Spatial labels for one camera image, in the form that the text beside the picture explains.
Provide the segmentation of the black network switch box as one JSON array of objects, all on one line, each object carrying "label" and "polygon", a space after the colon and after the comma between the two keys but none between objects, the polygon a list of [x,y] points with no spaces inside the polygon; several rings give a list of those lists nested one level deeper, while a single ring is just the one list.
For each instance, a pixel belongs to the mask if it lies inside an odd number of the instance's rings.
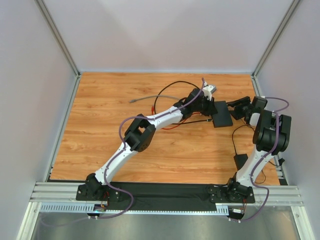
[{"label": "black network switch box", "polygon": [[225,101],[215,101],[214,106],[217,113],[212,115],[213,126],[215,128],[224,128],[233,126],[233,121]]}]

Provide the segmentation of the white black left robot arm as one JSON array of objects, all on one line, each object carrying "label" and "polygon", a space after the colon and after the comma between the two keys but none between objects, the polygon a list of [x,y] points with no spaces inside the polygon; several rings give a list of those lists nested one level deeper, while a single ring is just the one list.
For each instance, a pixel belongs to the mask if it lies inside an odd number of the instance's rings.
[{"label": "white black left robot arm", "polygon": [[[130,158],[149,147],[157,130],[172,124],[180,124],[190,118],[193,113],[204,116],[216,114],[213,97],[215,91],[214,85],[205,85],[201,89],[195,88],[188,97],[179,100],[163,112],[150,116],[139,114],[124,120],[119,127],[120,147],[100,169],[86,177],[85,184],[78,187],[76,199],[104,201],[115,174]],[[124,123],[129,120],[132,120],[131,124],[124,135],[121,135]]]}]

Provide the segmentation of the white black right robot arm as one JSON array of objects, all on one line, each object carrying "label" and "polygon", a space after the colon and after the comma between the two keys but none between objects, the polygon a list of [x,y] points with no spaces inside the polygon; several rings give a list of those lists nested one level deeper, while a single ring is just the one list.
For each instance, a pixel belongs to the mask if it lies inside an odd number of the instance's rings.
[{"label": "white black right robot arm", "polygon": [[253,195],[252,187],[256,185],[260,172],[265,165],[278,153],[284,152],[290,141],[292,118],[280,115],[278,110],[266,110],[268,100],[281,100],[278,97],[249,96],[227,103],[233,108],[230,114],[236,120],[243,119],[246,125],[253,126],[254,145],[251,155],[234,155],[237,172],[228,180],[226,196],[231,201],[245,201]]}]

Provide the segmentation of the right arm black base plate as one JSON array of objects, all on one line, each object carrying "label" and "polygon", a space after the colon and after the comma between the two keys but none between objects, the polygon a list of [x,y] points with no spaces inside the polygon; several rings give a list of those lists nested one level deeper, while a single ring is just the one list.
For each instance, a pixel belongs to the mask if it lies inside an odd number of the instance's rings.
[{"label": "right arm black base plate", "polygon": [[206,191],[212,203],[253,204],[256,202],[253,188],[243,185],[226,186],[211,184],[206,187]]}]

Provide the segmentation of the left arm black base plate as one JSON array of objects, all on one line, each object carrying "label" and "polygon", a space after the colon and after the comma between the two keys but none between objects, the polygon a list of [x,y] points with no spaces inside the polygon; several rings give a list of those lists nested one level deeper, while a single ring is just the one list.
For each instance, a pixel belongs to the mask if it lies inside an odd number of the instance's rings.
[{"label": "left arm black base plate", "polygon": [[99,186],[97,191],[91,192],[85,184],[79,185],[75,199],[77,201],[111,201],[119,202],[125,200],[126,194],[112,189],[107,185]]}]

